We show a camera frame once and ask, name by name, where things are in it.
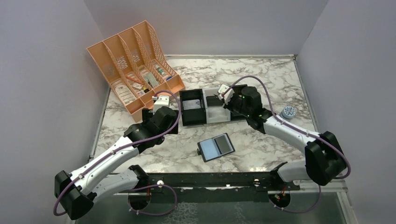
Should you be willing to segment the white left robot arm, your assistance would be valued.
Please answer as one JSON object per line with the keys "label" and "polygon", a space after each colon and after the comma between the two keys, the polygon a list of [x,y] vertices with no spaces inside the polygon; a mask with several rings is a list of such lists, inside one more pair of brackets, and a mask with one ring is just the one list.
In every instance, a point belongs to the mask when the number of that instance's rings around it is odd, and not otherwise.
{"label": "white left robot arm", "polygon": [[56,174],[55,216],[67,215],[76,220],[103,197],[129,189],[139,192],[149,187],[149,176],[139,165],[132,165],[116,175],[112,172],[146,149],[162,144],[165,135],[177,134],[181,111],[162,106],[142,112],[149,116],[143,117],[141,123],[132,124],[99,157],[70,173],[62,170]]}

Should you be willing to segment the black leather card holder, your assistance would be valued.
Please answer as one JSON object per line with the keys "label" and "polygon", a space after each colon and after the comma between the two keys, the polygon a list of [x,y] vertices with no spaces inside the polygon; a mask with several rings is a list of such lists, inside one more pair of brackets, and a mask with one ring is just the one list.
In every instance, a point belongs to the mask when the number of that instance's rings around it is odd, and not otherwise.
{"label": "black leather card holder", "polygon": [[225,156],[225,155],[219,154],[219,150],[218,150],[217,145],[214,141],[215,137],[212,137],[212,138],[209,138],[209,139],[206,139],[204,141],[197,143],[198,148],[197,148],[196,152],[198,155],[200,155],[202,157],[204,162],[212,161],[214,159]]}

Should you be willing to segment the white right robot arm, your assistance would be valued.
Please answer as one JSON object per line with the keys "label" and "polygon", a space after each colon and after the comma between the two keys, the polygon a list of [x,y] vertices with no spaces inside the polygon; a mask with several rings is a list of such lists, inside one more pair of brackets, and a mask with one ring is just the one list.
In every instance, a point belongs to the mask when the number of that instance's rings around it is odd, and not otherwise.
{"label": "white right robot arm", "polygon": [[304,161],[283,163],[272,170],[269,183],[281,190],[288,182],[312,180],[325,186],[347,168],[347,162],[337,138],[329,131],[309,132],[280,118],[262,106],[261,95],[255,87],[247,86],[237,94],[228,86],[219,91],[223,107],[242,115],[248,125],[267,135],[277,137],[305,155]]}

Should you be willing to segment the black VIP credit card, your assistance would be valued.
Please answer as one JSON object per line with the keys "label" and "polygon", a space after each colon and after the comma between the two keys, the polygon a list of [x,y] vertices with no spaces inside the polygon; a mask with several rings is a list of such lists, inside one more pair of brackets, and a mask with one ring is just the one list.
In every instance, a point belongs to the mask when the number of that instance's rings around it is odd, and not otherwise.
{"label": "black VIP credit card", "polygon": [[206,98],[206,106],[207,108],[210,107],[223,107],[223,102],[215,95],[213,96],[207,96]]}

